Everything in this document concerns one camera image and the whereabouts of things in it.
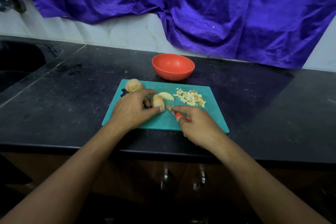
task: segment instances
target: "person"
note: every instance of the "person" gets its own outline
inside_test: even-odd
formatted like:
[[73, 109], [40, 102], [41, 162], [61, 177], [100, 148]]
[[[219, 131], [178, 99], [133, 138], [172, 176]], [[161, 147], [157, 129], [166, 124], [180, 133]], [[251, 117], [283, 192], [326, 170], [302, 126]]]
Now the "person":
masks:
[[[116, 144], [127, 132], [163, 111], [160, 107], [144, 108], [149, 107], [147, 95], [155, 93], [145, 89], [123, 96], [109, 122], [8, 212], [0, 224], [74, 223]], [[227, 137], [205, 110], [189, 106], [173, 109], [187, 114], [191, 122], [178, 117], [184, 135], [228, 168], [263, 223], [329, 223]]]

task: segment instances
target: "peeled potato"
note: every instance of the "peeled potato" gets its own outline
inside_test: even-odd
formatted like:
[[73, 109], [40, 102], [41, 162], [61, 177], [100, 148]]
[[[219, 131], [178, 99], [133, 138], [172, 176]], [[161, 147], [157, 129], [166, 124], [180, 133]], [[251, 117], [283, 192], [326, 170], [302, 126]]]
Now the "peeled potato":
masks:
[[165, 104], [163, 103], [163, 98], [159, 94], [154, 94], [152, 96], [152, 98], [150, 99], [150, 105], [151, 107], [159, 106], [159, 107], [165, 108]]
[[168, 93], [168, 92], [160, 92], [159, 95], [163, 99], [165, 99], [165, 100], [172, 100], [172, 101], [174, 101], [174, 97], [170, 93]]
[[125, 85], [127, 92], [134, 92], [136, 90], [142, 90], [143, 88], [144, 86], [138, 79], [130, 79]]

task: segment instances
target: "purple curtain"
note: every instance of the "purple curtain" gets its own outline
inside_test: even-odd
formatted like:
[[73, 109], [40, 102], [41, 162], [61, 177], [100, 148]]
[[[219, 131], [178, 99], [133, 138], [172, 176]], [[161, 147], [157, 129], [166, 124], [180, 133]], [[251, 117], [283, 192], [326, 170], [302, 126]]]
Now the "purple curtain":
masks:
[[99, 23], [156, 13], [167, 40], [202, 54], [301, 68], [336, 14], [336, 0], [33, 0], [44, 18]]

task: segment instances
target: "cutting board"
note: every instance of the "cutting board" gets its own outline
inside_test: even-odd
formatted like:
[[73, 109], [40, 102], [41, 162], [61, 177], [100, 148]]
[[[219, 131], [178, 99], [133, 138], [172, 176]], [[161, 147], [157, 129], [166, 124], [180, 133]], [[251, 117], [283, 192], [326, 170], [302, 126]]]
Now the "cutting board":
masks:
[[[110, 107], [107, 110], [105, 118], [102, 122], [104, 126], [108, 120], [111, 118], [111, 114], [116, 102], [123, 95], [122, 90], [125, 89], [125, 84], [128, 80], [122, 79], [117, 91], [114, 94]], [[205, 110], [211, 115], [211, 117], [216, 121], [216, 123], [220, 126], [221, 129], [224, 130], [225, 133], [229, 133], [229, 128], [224, 120], [224, 117], [218, 107], [216, 99], [212, 94], [210, 87], [207, 86], [197, 86], [197, 85], [186, 85], [186, 84], [176, 84], [176, 83], [165, 83], [165, 82], [148, 82], [148, 81], [140, 81], [146, 89], [153, 89], [159, 92], [168, 92], [170, 94], [176, 94], [176, 88], [180, 88], [183, 91], [196, 90], [198, 94], [203, 96], [205, 104]], [[171, 106], [173, 105], [187, 105], [182, 103], [177, 97], [174, 97], [175, 101], [166, 100]], [[163, 113], [154, 116], [150, 120], [146, 121], [139, 128], [145, 129], [159, 129], [159, 130], [181, 130], [179, 124], [177, 123], [175, 117], [165, 110]]]

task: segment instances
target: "forearm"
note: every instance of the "forearm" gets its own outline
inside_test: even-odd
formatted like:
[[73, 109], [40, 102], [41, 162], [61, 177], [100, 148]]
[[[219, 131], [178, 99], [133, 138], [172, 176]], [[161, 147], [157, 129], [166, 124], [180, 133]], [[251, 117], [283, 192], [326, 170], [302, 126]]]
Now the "forearm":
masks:
[[210, 151], [232, 173], [263, 223], [329, 223], [227, 136]]
[[101, 167], [125, 132], [113, 124], [101, 128], [0, 223], [73, 223]]

